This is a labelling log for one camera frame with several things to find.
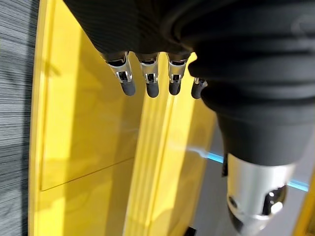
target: blue light strip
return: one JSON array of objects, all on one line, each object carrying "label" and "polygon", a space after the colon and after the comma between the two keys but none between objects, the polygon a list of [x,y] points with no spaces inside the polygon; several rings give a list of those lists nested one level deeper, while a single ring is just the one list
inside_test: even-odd
[{"label": "blue light strip", "polygon": [[[208,156],[206,157],[207,159],[223,163],[223,157],[220,155],[216,155],[214,153],[209,153]],[[309,190],[309,185],[304,182],[300,182],[298,180],[293,179],[290,183],[288,183],[290,187],[302,190],[304,192],[308,192]]]}]

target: gray floor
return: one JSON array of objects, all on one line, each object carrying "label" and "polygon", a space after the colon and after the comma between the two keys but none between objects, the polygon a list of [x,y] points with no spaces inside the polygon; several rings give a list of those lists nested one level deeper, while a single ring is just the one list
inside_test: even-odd
[{"label": "gray floor", "polygon": [[[312,137],[308,148],[297,167],[294,179],[309,182],[314,167],[315,138]],[[222,155],[222,141],[216,127],[211,152]],[[259,234],[259,236],[290,236],[298,218],[306,192],[289,187],[284,209]],[[209,160],[202,185],[199,204],[193,227],[197,236],[237,236],[230,223],[226,206],[226,179],[221,178],[221,163]]]},{"label": "gray floor", "polygon": [[28,153],[38,2],[0,1],[1,236],[28,234]]}]

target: gray carpet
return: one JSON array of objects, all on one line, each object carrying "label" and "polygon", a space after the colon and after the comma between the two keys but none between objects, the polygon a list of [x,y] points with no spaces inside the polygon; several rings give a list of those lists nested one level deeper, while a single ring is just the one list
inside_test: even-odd
[{"label": "gray carpet", "polygon": [[28,154],[39,0],[0,0],[0,235],[28,235]]}]

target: yellow surface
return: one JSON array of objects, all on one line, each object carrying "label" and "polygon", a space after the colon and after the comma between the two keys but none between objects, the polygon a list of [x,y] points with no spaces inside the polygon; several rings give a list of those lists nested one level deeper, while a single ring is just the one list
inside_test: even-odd
[{"label": "yellow surface", "polygon": [[191,98],[187,71],[180,94],[169,94],[164,53],[155,99],[144,95],[134,54],[130,60],[133,97],[123,94],[65,4],[41,0],[30,236],[182,236],[191,224],[214,115]]},{"label": "yellow surface", "polygon": [[145,84],[127,97],[61,0],[40,1],[32,94],[31,236],[122,235]]},{"label": "yellow surface", "polygon": [[204,174],[200,153],[211,143],[214,114],[190,96],[193,78],[186,71],[174,97],[163,54],[159,66],[159,98],[144,100],[124,236],[184,235]]},{"label": "yellow surface", "polygon": [[133,160],[43,191],[40,236],[122,235]]},{"label": "yellow surface", "polygon": [[294,236],[313,236],[315,235],[315,172],[309,187],[300,216],[294,229]]}]

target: silver metal joint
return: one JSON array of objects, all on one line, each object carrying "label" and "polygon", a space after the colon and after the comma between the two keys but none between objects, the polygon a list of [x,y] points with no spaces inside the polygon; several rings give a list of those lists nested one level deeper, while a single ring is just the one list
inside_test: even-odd
[{"label": "silver metal joint", "polygon": [[132,71],[127,52],[125,52],[123,58],[113,61],[106,61],[106,63],[114,72],[120,83],[123,83],[124,81],[132,81]]},{"label": "silver metal joint", "polygon": [[158,82],[158,56],[149,61],[140,61],[140,66],[146,83],[156,84]]},{"label": "silver metal joint", "polygon": [[241,235],[256,235],[281,211],[295,165],[261,166],[228,154],[226,200]]},{"label": "silver metal joint", "polygon": [[183,79],[185,68],[186,68],[187,59],[179,61],[168,60],[168,76],[170,83],[180,82]]},{"label": "silver metal joint", "polygon": [[202,87],[206,87],[208,85],[206,80],[201,80],[199,78],[195,78],[193,81],[195,84],[197,84],[197,85],[200,84]]}]

